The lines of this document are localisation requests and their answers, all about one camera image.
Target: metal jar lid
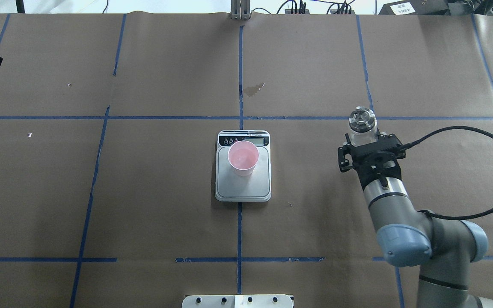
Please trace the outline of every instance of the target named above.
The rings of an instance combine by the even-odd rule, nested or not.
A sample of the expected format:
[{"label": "metal jar lid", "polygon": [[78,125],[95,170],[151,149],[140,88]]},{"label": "metal jar lid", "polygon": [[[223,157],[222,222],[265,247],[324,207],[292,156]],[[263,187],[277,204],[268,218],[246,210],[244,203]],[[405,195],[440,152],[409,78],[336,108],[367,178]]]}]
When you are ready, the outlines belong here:
[{"label": "metal jar lid", "polygon": [[366,107],[357,107],[349,120],[351,129],[358,133],[366,133],[376,125],[376,115]]}]

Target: metal bracket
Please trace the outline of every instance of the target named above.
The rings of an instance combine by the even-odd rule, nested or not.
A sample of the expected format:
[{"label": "metal bracket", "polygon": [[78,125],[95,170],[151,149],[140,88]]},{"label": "metal bracket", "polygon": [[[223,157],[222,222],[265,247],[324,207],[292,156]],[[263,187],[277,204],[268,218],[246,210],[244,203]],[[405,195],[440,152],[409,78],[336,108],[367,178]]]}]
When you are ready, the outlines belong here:
[{"label": "metal bracket", "polygon": [[285,294],[186,296],[182,308],[294,308],[294,297]]},{"label": "metal bracket", "polygon": [[250,19],[250,0],[231,0],[231,19]]}]

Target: blue joint cap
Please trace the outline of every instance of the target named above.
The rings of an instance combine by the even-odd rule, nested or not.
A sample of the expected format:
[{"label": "blue joint cap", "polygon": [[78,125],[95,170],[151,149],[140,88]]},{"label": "blue joint cap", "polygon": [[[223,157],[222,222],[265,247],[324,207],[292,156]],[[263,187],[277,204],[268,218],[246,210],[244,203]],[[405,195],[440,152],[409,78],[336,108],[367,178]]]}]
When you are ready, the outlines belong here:
[{"label": "blue joint cap", "polygon": [[376,233],[383,258],[395,267],[415,267],[431,258],[431,242],[419,229],[403,224],[381,227]]},{"label": "blue joint cap", "polygon": [[468,222],[467,220],[462,220],[461,222],[463,222],[469,231],[471,231],[471,234],[473,234],[475,246],[477,247],[477,253],[475,253],[475,257],[473,257],[471,263],[481,261],[488,251],[488,237],[486,236],[486,233],[474,222]]}]

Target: water stain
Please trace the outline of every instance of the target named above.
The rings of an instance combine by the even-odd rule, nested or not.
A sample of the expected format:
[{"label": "water stain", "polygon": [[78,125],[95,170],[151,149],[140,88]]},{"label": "water stain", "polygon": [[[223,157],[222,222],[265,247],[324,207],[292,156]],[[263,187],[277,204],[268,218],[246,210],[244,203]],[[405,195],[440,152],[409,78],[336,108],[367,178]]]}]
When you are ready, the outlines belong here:
[{"label": "water stain", "polygon": [[248,88],[245,88],[243,90],[243,92],[247,95],[247,96],[254,96],[254,94],[258,93],[260,90],[262,90],[262,88],[266,85],[265,82],[262,82],[260,84],[257,84],[256,86],[249,86]]}]

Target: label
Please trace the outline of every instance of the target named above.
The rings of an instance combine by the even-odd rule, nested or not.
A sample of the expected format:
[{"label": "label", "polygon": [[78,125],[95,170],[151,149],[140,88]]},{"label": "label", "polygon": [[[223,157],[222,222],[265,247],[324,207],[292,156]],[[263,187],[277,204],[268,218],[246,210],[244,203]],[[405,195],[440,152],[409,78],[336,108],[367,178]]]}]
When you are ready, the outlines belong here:
[{"label": "label", "polygon": [[395,4],[390,7],[391,10],[393,10],[393,13],[395,13],[395,15],[404,15],[404,14],[410,14],[411,12],[416,12],[412,7],[412,4],[410,4],[410,2]]}]

